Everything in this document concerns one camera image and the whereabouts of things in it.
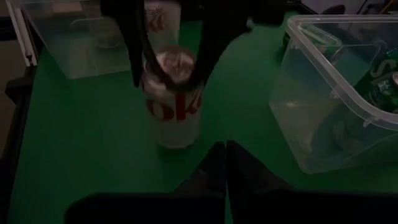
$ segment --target can label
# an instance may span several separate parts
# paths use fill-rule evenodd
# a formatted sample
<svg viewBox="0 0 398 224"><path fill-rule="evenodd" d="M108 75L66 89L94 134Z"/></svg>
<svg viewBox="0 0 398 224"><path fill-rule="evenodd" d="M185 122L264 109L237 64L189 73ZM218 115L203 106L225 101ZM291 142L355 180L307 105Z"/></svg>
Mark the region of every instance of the can label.
<svg viewBox="0 0 398 224"><path fill-rule="evenodd" d="M147 31L158 32L165 29L165 12L162 6L147 6Z"/></svg>
<svg viewBox="0 0 398 224"><path fill-rule="evenodd" d="M398 109L398 73L392 78L379 82L364 99L373 106L386 112L393 113Z"/></svg>
<svg viewBox="0 0 398 224"><path fill-rule="evenodd" d="M394 59L387 59L376 65L369 71L373 78L379 78L381 75L391 71L397 67L397 62Z"/></svg>
<svg viewBox="0 0 398 224"><path fill-rule="evenodd" d="M200 109L202 89L194 91L191 95L176 94L173 100L174 102L166 104L146 99L146 106L149 113L159 121L170 121L173 119L183 121L187 116L195 115Z"/></svg>

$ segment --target green can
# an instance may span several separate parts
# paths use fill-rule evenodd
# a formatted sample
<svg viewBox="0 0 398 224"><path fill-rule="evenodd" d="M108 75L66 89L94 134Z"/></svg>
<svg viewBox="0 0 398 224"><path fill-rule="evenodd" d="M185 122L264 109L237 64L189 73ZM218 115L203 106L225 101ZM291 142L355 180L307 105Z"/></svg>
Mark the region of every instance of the green can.
<svg viewBox="0 0 398 224"><path fill-rule="evenodd" d="M377 83L364 99L385 112L398 113L398 72Z"/></svg>
<svg viewBox="0 0 398 224"><path fill-rule="evenodd" d="M397 48L387 51L376 59L372 68L357 82L354 88L361 96L364 96L379 82L391 78L395 72L398 72Z"/></svg>

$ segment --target plastic container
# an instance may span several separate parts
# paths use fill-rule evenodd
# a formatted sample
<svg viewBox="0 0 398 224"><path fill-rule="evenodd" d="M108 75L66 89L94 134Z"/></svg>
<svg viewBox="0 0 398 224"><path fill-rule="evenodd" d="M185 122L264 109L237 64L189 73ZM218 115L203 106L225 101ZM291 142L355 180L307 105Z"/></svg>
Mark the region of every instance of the plastic container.
<svg viewBox="0 0 398 224"><path fill-rule="evenodd" d="M311 30L322 30L328 41ZM398 114L369 104L354 86L398 46L398 17L295 16L287 33L269 105L300 168L312 174L397 162Z"/></svg>
<svg viewBox="0 0 398 224"><path fill-rule="evenodd" d="M101 15L99 0L14 0L14 3L25 12L67 78L130 70L127 47L119 27L112 18ZM180 6L170 1L165 6L165 26L173 28L170 33L177 41ZM157 39L151 33L148 35L151 44L158 47L159 43L153 43Z"/></svg>

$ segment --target aluminum can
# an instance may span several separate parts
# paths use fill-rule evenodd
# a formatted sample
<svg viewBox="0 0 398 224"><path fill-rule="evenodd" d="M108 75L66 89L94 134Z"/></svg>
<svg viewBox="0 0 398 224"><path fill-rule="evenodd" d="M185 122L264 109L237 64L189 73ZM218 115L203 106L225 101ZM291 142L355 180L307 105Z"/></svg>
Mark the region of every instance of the aluminum can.
<svg viewBox="0 0 398 224"><path fill-rule="evenodd" d="M169 46L156 57L163 71L175 83L190 78L195 58L189 50ZM191 145L200 132L203 84L189 92L168 90L146 62L141 80L150 126L157 143L171 149Z"/></svg>
<svg viewBox="0 0 398 224"><path fill-rule="evenodd" d="M380 54L374 60L372 68L355 84L354 89L363 96L379 82L390 79L395 72L398 72L397 48Z"/></svg>
<svg viewBox="0 0 398 224"><path fill-rule="evenodd" d="M377 83L364 99L385 112L398 113L398 72Z"/></svg>
<svg viewBox="0 0 398 224"><path fill-rule="evenodd" d="M177 1L145 1L147 35L155 52L178 44L181 5Z"/></svg>

